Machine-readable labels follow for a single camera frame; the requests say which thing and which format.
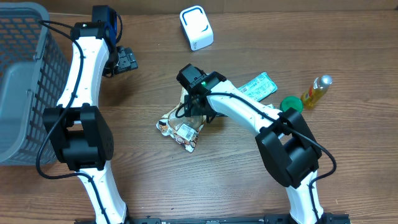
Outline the brown white snack bag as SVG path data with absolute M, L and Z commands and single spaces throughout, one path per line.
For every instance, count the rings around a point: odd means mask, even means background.
M 199 133 L 204 127 L 206 116 L 176 118 L 175 112 L 184 103 L 187 91 L 182 88 L 179 104 L 163 115 L 155 124 L 163 136 L 171 137 L 186 151 L 192 153 L 198 143 Z

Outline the teal tissue packet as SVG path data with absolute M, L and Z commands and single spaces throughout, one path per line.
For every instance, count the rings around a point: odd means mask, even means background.
M 238 90 L 255 101 L 262 101 L 277 91 L 277 85 L 266 72 L 262 72 L 250 82 L 239 87 Z

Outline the yellow dish soap bottle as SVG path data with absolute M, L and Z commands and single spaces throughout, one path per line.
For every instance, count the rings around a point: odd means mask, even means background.
M 326 94 L 332 83 L 333 79 L 330 75 L 317 77 L 300 97 L 304 108 L 313 108 L 320 98 Z

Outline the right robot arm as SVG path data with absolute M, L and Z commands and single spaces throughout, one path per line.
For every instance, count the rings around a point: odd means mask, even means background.
M 176 117 L 205 116 L 210 123 L 223 114 L 247 129 L 255 137 L 266 170 L 287 191 L 290 221 L 323 221 L 315 184 L 322 151 L 297 110 L 282 112 L 263 105 L 240 92 L 222 74 L 206 74 L 192 64 L 179 71 L 177 81 L 188 94 Z

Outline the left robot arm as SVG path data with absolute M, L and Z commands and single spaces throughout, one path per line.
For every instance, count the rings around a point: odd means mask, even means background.
M 94 223 L 129 223 L 111 169 L 113 134 L 98 108 L 103 77 L 138 68 L 130 48 L 119 46 L 123 32 L 121 16 L 107 5 L 93 6 L 91 21 L 77 22 L 67 38 L 73 58 L 67 84 L 56 105 L 44 109 L 47 136 L 59 162 L 70 173 L 54 179 L 78 177 L 95 211 Z

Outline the grey plastic shopping basket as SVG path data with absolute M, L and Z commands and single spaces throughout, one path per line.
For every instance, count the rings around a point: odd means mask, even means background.
M 42 116 L 60 98 L 70 64 L 39 24 L 34 2 L 1 3 L 1 165 L 32 166 L 47 136 Z

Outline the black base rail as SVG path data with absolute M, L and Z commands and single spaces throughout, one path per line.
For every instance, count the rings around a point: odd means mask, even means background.
M 236 217 L 236 218 L 192 218 L 161 220 L 159 218 L 130 218 L 127 224 L 289 224 L 295 223 L 289 214 L 264 215 L 263 217 Z M 325 213 L 320 223 L 351 224 L 349 215 L 334 215 Z

